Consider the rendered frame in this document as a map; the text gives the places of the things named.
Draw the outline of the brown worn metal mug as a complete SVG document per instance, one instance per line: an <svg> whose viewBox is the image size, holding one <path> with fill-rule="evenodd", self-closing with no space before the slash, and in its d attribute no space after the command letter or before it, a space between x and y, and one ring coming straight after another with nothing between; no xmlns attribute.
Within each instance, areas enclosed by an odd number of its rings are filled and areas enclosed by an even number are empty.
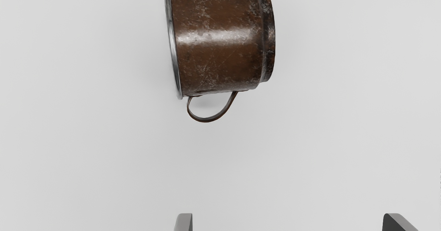
<svg viewBox="0 0 441 231"><path fill-rule="evenodd" d="M271 0L164 0L178 99L202 123L220 119L239 92L267 82L274 70L276 31ZM229 92L210 117L192 113L193 98Z"/></svg>

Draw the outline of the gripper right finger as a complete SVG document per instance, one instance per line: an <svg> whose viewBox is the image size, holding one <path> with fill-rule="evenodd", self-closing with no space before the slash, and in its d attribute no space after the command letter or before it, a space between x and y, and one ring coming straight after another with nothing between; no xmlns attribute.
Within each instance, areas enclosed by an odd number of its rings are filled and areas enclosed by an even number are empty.
<svg viewBox="0 0 441 231"><path fill-rule="evenodd" d="M386 213L383 217L382 231L418 231L418 229L402 215Z"/></svg>

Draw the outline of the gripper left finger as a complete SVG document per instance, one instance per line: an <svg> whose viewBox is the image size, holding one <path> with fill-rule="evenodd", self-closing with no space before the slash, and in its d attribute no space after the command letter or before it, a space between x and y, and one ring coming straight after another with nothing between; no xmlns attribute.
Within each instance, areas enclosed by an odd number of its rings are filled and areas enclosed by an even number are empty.
<svg viewBox="0 0 441 231"><path fill-rule="evenodd" d="M174 231L193 231L193 215L192 213L178 214Z"/></svg>

